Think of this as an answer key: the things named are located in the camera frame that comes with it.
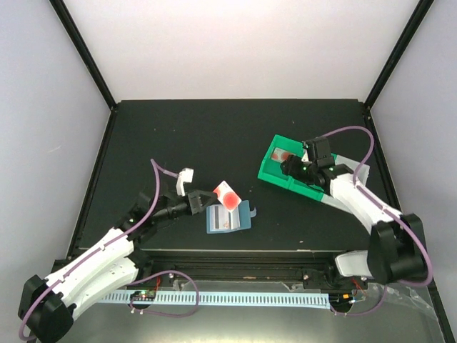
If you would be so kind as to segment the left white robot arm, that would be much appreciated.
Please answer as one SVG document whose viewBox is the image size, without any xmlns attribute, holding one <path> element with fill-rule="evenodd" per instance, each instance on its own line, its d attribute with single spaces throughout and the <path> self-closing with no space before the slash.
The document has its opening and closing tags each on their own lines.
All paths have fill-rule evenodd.
<svg viewBox="0 0 457 343">
<path fill-rule="evenodd" d="M 141 244 L 164 222 L 206 211 L 216 193 L 193 190 L 150 198 L 140 194 L 130 210 L 79 257 L 41 278 L 29 278 L 21 294 L 19 338 L 57 342 L 92 305 L 120 287 L 148 284 L 152 261 Z"/>
</svg>

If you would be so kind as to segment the blue card holder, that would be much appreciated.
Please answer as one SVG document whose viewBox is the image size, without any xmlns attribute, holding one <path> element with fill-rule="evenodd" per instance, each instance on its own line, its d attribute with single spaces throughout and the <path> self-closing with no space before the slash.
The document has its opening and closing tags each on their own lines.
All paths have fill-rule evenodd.
<svg viewBox="0 0 457 343">
<path fill-rule="evenodd" d="M 206 214 L 206 233 L 207 234 L 228 234 L 232 232 L 238 232 L 250 229 L 252 227 L 251 220 L 256 216 L 256 209 L 250 208 L 250 203 L 248 200 L 242 201 L 237 207 L 239 210 L 241 226 L 233 231 L 229 232 L 219 232 L 219 233 L 210 233 L 207 229 L 207 214 Z"/>
</svg>

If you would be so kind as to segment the red dot credit card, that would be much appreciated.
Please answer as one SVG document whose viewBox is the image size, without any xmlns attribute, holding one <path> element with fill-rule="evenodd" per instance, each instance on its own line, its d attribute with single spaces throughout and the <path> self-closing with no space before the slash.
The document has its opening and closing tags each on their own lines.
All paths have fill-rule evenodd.
<svg viewBox="0 0 457 343">
<path fill-rule="evenodd" d="M 222 181 L 215 189 L 218 201 L 229 212 L 233 212 L 241 203 L 239 195 L 229 186 L 226 181 Z"/>
</svg>

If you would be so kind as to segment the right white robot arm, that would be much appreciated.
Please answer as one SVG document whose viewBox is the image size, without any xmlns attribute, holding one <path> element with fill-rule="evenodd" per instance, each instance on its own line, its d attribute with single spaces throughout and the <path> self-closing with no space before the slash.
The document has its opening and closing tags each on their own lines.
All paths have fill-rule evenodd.
<svg viewBox="0 0 457 343">
<path fill-rule="evenodd" d="M 422 225 L 421 220 L 390 207 L 363 185 L 355 170 L 337 164 L 326 137 L 305 141 L 303 149 L 303 156 L 289 154 L 281 162 L 281 172 L 338 200 L 370 236 L 368 249 L 340 254 L 335 264 L 326 267 L 326 283 L 340 288 L 351 277 L 366 277 L 383 285 L 429 285 L 433 279 L 431 259 L 412 230 L 414 225 Z"/>
</svg>

